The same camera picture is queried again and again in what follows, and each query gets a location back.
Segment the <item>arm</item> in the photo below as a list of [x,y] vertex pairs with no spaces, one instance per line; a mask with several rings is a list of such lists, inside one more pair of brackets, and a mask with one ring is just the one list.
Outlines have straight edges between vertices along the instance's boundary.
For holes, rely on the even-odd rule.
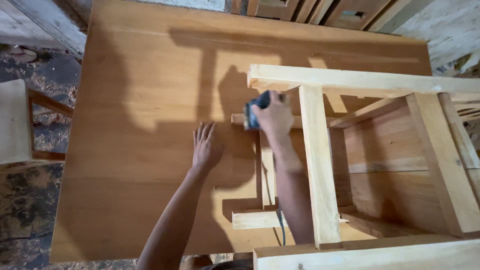
[[137,270],[178,269],[192,231],[200,191],[218,164],[223,145],[215,125],[200,124],[193,132],[193,166],[156,223],[137,262]]
[[275,156],[278,200],[293,239],[296,244],[313,243],[308,177],[289,135],[293,124],[291,109],[280,101],[278,92],[270,90],[270,105],[264,110],[254,105],[252,110]]

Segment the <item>hand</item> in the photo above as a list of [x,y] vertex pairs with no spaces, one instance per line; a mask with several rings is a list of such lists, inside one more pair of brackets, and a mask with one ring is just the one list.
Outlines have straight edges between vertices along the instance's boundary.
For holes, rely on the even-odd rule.
[[215,124],[200,123],[198,131],[193,132],[193,167],[213,169],[223,155],[223,143],[217,138]]
[[287,102],[280,100],[277,91],[270,90],[270,105],[266,109],[253,105],[252,111],[269,141],[288,137],[293,124],[292,111]]

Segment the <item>black cable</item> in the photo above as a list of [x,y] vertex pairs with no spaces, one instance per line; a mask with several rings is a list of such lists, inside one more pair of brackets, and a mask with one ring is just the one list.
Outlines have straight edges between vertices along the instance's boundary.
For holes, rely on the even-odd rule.
[[285,245],[285,228],[283,227],[282,210],[280,209],[280,204],[278,204],[278,209],[276,210],[276,215],[278,217],[278,221],[280,222],[280,227],[282,227],[283,245]]

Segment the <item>electric sander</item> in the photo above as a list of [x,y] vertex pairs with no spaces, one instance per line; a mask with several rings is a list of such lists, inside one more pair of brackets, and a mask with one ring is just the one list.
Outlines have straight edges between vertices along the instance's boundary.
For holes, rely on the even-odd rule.
[[[283,102],[284,95],[280,94],[280,101]],[[243,128],[245,130],[259,130],[260,124],[256,115],[252,111],[252,106],[257,105],[262,110],[266,109],[270,105],[270,90],[263,92],[258,98],[254,98],[247,102],[243,107],[243,114],[245,118],[243,119]]]

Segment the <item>forearm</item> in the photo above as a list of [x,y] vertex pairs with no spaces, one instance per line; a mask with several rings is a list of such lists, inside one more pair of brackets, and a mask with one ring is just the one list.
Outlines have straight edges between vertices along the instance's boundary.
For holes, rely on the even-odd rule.
[[271,137],[276,161],[276,185],[280,207],[296,244],[312,243],[313,221],[310,188],[305,169],[290,137]]
[[200,191],[209,171],[191,168],[156,223],[137,269],[178,269],[190,237]]

